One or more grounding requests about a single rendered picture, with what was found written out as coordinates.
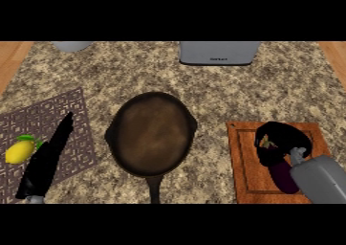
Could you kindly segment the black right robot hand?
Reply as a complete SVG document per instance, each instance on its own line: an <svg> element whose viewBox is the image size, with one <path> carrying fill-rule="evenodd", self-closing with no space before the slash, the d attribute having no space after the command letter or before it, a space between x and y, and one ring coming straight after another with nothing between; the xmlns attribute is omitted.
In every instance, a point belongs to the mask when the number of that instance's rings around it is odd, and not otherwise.
<svg viewBox="0 0 346 245"><path fill-rule="evenodd" d="M304 148L303 157L312 153L312 142L304 133L282 122L264 123L255 131L257 155L264 167L272 167L285 161L291 150Z"/></svg>

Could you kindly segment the brown wooden cutting board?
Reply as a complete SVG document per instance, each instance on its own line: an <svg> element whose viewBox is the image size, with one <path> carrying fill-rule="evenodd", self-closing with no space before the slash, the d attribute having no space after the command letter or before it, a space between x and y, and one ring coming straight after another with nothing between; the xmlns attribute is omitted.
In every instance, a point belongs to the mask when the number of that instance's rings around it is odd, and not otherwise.
<svg viewBox="0 0 346 245"><path fill-rule="evenodd" d="M239 204L309 204L303 193L285 194L275 186L267 168L260 164L254 146L261 122L226 122Z"/></svg>

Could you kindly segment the dark purple eggplant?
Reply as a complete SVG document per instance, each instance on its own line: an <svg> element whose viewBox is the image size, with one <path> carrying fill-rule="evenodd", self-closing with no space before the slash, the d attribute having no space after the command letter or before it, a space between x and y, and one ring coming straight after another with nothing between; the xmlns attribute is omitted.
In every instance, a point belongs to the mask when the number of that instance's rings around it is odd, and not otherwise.
<svg viewBox="0 0 346 245"><path fill-rule="evenodd" d="M270 178L275 186L287 194L295 194L298 192L298 185L291 176L291 165L287 161L282 161L276 165L267 168Z"/></svg>

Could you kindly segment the dark cast iron pan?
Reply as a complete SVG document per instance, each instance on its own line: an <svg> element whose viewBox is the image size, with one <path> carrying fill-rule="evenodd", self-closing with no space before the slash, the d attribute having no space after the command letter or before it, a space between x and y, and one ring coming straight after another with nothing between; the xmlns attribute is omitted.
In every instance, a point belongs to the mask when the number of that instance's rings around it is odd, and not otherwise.
<svg viewBox="0 0 346 245"><path fill-rule="evenodd" d="M198 122L186 105L170 94L148 92L121 106L105 134L120 167L145 179L151 203L159 204L164 175L183 162Z"/></svg>

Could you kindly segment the grey rectangular appliance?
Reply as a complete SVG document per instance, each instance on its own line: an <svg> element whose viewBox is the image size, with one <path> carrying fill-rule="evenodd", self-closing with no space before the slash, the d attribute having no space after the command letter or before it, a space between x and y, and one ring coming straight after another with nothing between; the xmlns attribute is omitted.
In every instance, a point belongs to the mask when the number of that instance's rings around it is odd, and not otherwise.
<svg viewBox="0 0 346 245"><path fill-rule="evenodd" d="M260 41L180 41L179 61L186 65L248 65Z"/></svg>

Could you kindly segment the brown patterned placemat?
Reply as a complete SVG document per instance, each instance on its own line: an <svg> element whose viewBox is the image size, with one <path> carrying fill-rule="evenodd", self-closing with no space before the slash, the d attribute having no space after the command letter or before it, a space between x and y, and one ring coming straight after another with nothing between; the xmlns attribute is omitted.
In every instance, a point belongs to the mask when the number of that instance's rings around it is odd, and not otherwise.
<svg viewBox="0 0 346 245"><path fill-rule="evenodd" d="M0 204L18 202L16 190L28 164L28 161L19 165L7 164L6 150L22 134L29 134L43 142L49 141L69 112L74 113L74 131L60 154L52 183L60 183L97 164L83 89L77 88L0 115Z"/></svg>

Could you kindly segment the pale grey round container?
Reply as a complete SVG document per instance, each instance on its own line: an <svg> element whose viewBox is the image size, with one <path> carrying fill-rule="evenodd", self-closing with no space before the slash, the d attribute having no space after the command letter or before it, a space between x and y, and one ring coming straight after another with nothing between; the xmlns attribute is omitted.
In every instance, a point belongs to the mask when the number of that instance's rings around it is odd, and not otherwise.
<svg viewBox="0 0 346 245"><path fill-rule="evenodd" d="M77 52L91 45L91 41L53 41L52 44L62 52Z"/></svg>

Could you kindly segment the yellow lemon with leaves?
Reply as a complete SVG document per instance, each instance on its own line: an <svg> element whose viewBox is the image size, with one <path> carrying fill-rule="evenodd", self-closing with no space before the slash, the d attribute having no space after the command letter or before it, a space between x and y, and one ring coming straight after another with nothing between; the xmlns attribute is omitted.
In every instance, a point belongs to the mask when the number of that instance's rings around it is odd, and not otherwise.
<svg viewBox="0 0 346 245"><path fill-rule="evenodd" d="M19 135L16 137L16 143L6 151L6 163L21 164L40 149L43 143L44 142L35 139L29 134Z"/></svg>

